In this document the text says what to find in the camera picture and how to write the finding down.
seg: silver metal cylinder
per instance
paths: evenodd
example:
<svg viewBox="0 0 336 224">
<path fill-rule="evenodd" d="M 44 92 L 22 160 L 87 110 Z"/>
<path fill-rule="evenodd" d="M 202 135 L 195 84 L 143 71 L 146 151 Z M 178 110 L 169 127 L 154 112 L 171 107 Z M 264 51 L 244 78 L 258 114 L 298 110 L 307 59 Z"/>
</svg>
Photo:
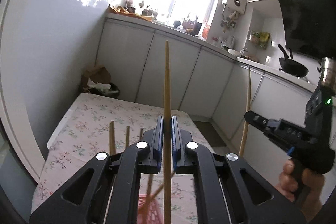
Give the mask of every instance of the silver metal cylinder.
<svg viewBox="0 0 336 224">
<path fill-rule="evenodd" d="M 336 61 L 325 57 L 321 62 L 321 86 L 328 87 L 336 93 Z"/>
</svg>

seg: black pan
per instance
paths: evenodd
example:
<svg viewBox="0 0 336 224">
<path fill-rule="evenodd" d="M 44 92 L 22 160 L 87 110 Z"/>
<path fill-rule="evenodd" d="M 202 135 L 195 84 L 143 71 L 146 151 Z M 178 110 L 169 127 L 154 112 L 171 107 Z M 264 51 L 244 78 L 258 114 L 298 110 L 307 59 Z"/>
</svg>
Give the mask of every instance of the black pan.
<svg viewBox="0 0 336 224">
<path fill-rule="evenodd" d="M 293 60 L 292 51 L 290 50 L 291 59 L 289 59 L 288 54 L 280 44 L 278 44 L 278 48 L 283 52 L 284 55 L 284 57 L 279 58 L 282 70 L 296 77 L 305 77 L 309 70 L 301 63 Z"/>
</svg>

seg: round metal pin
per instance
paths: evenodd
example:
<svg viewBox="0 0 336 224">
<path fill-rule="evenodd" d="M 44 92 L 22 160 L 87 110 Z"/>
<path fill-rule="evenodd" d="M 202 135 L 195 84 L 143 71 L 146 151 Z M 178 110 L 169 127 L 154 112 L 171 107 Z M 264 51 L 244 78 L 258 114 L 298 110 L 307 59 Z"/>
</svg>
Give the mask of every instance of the round metal pin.
<svg viewBox="0 0 336 224">
<path fill-rule="evenodd" d="M 232 160 L 232 161 L 238 160 L 238 156 L 235 153 L 229 153 L 226 155 L 226 157 L 228 160 Z"/>
<path fill-rule="evenodd" d="M 196 149 L 198 147 L 198 144 L 195 142 L 189 142 L 187 143 L 187 147 L 190 149 Z"/>
<path fill-rule="evenodd" d="M 97 160 L 104 160 L 107 158 L 107 154 L 104 152 L 100 152 L 96 155 Z"/>
<path fill-rule="evenodd" d="M 147 143 L 146 142 L 138 142 L 136 144 L 137 148 L 140 148 L 140 149 L 143 149 L 143 148 L 146 148 L 147 147 Z"/>
</svg>

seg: white bowl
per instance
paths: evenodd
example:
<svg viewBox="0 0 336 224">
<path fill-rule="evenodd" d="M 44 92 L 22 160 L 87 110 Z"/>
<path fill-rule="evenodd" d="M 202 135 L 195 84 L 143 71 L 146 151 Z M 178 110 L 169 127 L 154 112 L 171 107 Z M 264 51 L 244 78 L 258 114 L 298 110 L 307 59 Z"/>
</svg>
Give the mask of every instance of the white bowl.
<svg viewBox="0 0 336 224">
<path fill-rule="evenodd" d="M 229 49 L 229 53 L 231 53 L 232 55 L 234 55 L 236 57 L 240 57 L 241 56 L 240 52 L 237 52 L 237 51 L 235 51 L 235 50 L 233 50 L 231 48 Z"/>
</svg>

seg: pan handle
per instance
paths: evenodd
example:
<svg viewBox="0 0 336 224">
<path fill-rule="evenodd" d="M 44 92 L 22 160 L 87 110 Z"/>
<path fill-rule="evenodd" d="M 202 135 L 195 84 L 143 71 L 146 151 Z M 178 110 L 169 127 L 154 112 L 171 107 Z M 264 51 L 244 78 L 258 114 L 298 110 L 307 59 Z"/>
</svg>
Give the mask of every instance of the pan handle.
<svg viewBox="0 0 336 224">
<path fill-rule="evenodd" d="M 278 44 L 278 48 L 283 52 L 283 55 L 286 59 L 288 59 L 288 54 L 286 53 L 285 49 L 282 47 L 281 44 Z"/>
</svg>

